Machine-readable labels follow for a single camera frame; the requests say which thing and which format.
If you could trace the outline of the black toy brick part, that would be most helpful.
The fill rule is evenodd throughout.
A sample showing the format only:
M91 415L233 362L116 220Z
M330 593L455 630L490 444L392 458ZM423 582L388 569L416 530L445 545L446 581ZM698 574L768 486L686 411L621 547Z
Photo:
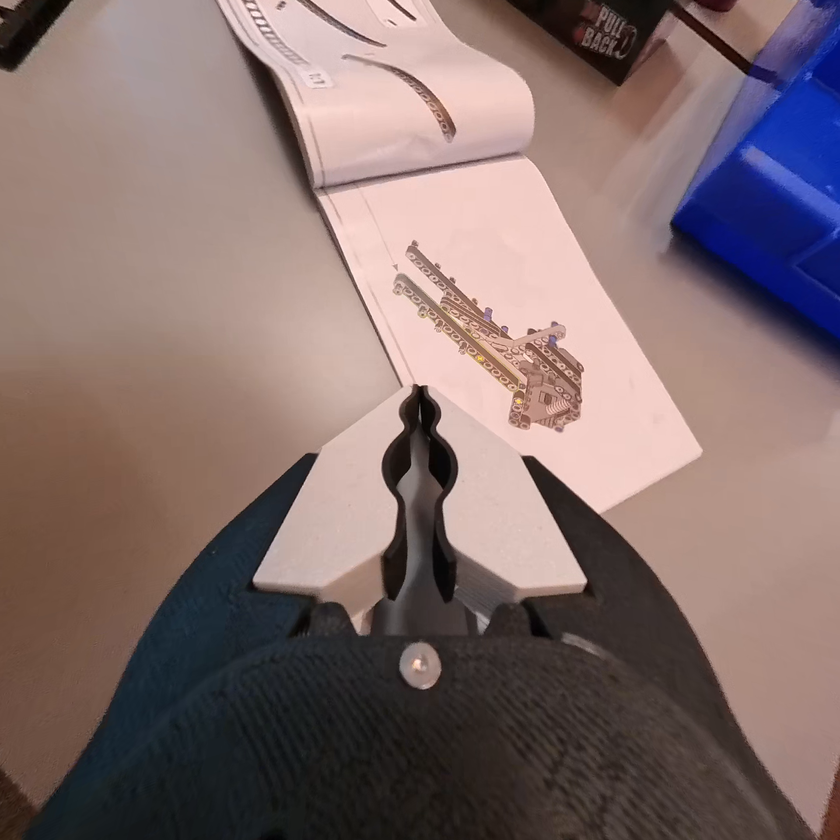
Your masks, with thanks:
M70 1L2 1L1 68L15 70Z

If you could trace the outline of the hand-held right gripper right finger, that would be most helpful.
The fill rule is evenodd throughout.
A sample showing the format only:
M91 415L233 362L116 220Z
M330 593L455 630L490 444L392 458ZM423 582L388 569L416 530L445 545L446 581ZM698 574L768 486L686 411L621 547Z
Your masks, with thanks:
M425 385L420 417L434 504L434 579L445 602L490 618L500 605L577 595L585 573L519 452Z

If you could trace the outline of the black printed cardboard box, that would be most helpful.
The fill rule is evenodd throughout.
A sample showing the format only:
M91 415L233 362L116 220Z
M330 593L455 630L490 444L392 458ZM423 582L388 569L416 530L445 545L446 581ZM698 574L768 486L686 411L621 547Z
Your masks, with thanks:
M510 1L587 65L621 86L677 24L670 1Z

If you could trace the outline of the blue plastic bin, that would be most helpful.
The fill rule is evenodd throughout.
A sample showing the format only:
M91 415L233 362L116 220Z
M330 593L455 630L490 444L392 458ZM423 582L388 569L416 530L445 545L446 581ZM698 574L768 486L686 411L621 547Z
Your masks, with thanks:
M839 337L839 2L797 2L671 226Z

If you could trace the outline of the white instruction booklet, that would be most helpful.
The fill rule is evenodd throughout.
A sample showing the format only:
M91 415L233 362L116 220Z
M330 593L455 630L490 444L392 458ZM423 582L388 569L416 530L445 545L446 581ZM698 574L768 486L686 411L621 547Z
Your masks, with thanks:
M701 447L539 169L519 74L430 2L217 2L273 76L395 373L606 511Z

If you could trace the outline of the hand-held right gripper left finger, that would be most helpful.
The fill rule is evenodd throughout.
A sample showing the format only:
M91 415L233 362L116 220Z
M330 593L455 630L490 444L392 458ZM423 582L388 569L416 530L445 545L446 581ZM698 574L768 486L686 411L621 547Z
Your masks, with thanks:
M406 503L419 387L407 386L321 447L253 579L261 592L336 603L356 632L406 577Z

